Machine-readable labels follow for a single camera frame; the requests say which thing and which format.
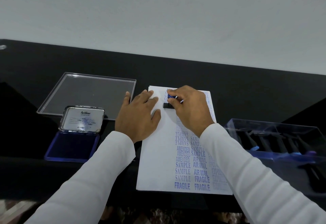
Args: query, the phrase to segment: black table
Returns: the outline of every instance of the black table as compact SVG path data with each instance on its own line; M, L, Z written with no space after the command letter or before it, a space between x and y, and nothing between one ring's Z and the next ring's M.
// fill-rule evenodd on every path
M0 40L0 45L6 45L6 49L0 50L0 81L6 82L6 87L21 95L22 101L30 105L33 113L64 72L136 79L135 94L148 89L149 85L190 85L199 90L208 90L216 119L221 125L231 118L282 122L326 97L324 75L14 40ZM14 108L11 103L7 105L6 109ZM16 132L11 134L10 142L14 142L16 147L25 146L26 141L21 137L31 135L19 133L19 125L26 123L24 118L17 114L11 126L16 128ZM59 117L49 117L42 123L57 125L59 120ZM114 122L105 121L101 141L113 129ZM1 142L7 142L4 136ZM233 196L136 191L141 142L135 145L135 149L137 157L117 178L109 203L241 212ZM0 175L5 179L0 181L0 199L45 201L81 166L79 163L45 161L40 159L43 155L36 155L34 159L15 153L0 157ZM320 205L325 203L324 200L313 200Z

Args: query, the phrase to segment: finger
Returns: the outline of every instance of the finger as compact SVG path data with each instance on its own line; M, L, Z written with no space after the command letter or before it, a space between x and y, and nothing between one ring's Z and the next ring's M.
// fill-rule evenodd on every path
M134 101L137 101L137 100L141 97L141 94L142 94L142 93L146 93L146 92L147 92L146 89L143 90L140 94L138 94L136 97L134 97L133 102L134 102Z
M127 106L129 104L129 100L130 100L130 93L127 91L123 98L122 106Z
M153 95L154 91L150 90L149 92L142 92L139 95L139 99L137 101L139 101L140 103L146 103L146 101Z
M146 105L149 107L150 110L153 110L155 104L158 102L158 97L154 97L152 99L149 99L146 103Z
M154 115L152 117L152 125L153 125L154 130L156 130L156 128L157 128L158 123L160 122L160 120L161 120L161 110L160 109L157 109L154 112Z
M168 102L174 107L176 111L182 108L182 104L177 99L169 98Z
M187 95L189 94L189 92L192 90L194 90L194 89L190 86L183 86L183 87L180 87L175 90L168 89L167 92L171 96L178 96L178 97L181 97L182 99L185 99L187 97Z

